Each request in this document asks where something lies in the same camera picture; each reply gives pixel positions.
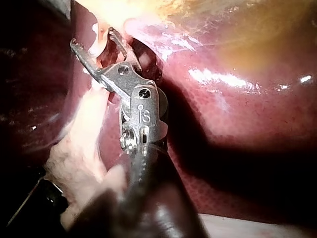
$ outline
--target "metal screw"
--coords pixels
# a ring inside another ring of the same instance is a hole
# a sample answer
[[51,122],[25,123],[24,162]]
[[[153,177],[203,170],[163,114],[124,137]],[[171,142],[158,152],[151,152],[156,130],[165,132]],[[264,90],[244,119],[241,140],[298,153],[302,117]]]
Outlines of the metal screw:
[[129,72],[129,67],[128,66],[120,66],[119,68],[118,68],[118,73],[120,74],[120,75],[125,75],[125,74],[127,74]]
[[140,91],[139,91],[139,96],[141,97],[141,98],[148,98],[148,97],[150,97],[150,95],[151,95],[151,92],[149,91],[149,89],[141,89]]

